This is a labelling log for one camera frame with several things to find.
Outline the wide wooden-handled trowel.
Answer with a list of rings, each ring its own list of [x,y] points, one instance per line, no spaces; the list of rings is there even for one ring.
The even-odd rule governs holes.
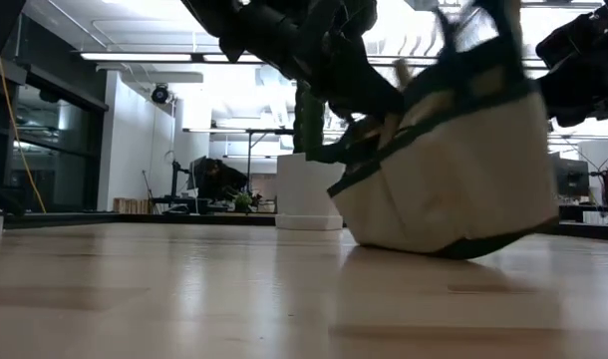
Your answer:
[[[400,122],[402,120],[401,115],[390,114],[384,119],[384,123],[381,126],[378,149],[383,148],[397,133]]]

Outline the white hexagonal plant pot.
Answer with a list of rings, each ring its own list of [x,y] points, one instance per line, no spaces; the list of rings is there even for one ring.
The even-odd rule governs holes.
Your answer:
[[[309,162],[303,153],[277,159],[275,225],[287,230],[331,231],[343,227],[343,217],[327,189],[344,172],[342,164]]]

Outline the cream and green tool bag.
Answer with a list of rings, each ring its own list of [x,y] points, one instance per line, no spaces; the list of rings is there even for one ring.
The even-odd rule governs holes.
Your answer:
[[[438,15],[438,60],[402,91],[396,135],[381,128],[341,154],[328,194],[355,240],[472,259],[558,217],[547,114],[521,62],[520,0],[473,0],[496,35],[461,50],[461,25]]]

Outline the person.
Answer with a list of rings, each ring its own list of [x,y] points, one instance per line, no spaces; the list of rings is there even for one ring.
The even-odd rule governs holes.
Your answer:
[[[197,190],[199,198],[231,200],[246,189],[248,176],[229,167],[222,160],[207,158],[202,186]]]

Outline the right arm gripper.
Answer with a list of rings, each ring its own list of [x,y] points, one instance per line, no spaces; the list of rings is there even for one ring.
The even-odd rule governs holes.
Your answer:
[[[535,53],[548,69],[567,61],[608,69],[608,4],[553,30],[536,45]],[[590,81],[581,84],[567,76],[546,75],[540,78],[540,91],[547,118],[555,119],[562,128],[588,118],[608,120],[608,89],[599,89]]]

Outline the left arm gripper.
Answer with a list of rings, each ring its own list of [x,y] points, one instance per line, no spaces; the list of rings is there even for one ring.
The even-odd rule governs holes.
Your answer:
[[[368,62],[363,35],[377,21],[377,0],[306,0],[288,42],[289,74],[330,83],[328,103],[340,118],[399,114],[404,96]]]

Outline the wooden crate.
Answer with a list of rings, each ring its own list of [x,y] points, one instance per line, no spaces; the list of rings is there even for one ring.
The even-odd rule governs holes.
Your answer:
[[[151,205],[148,199],[115,197],[113,211],[120,214],[150,214]]]

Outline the black computer monitor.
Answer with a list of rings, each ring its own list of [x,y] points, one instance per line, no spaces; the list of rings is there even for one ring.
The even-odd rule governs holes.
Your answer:
[[[564,196],[589,195],[588,163],[562,158],[553,159],[557,191]]]
[[[203,184],[207,157],[200,157],[189,164],[188,189],[199,189]]]

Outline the long overhead light bar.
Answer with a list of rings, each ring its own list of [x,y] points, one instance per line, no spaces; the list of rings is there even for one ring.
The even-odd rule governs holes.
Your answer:
[[[154,53],[154,52],[78,52],[82,59],[96,63],[162,63],[162,64],[188,64],[188,63],[229,63],[225,55],[219,53]],[[394,56],[368,56],[369,63],[375,67],[392,66],[398,60]],[[436,57],[409,56],[402,57],[408,65],[427,67],[437,61]],[[526,68],[546,70],[542,60],[522,60]],[[254,55],[242,54],[237,63],[244,65],[264,64],[265,62]]]

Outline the green cactus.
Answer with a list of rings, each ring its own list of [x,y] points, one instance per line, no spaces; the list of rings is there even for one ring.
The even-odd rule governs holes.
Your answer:
[[[294,154],[307,153],[323,144],[324,114],[325,103],[314,97],[303,82],[298,81],[293,122]]]

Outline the small green potted plant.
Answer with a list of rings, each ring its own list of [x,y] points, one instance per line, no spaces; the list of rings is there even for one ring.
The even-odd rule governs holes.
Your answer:
[[[248,192],[239,192],[233,198],[234,210],[240,213],[252,212],[253,197]]]

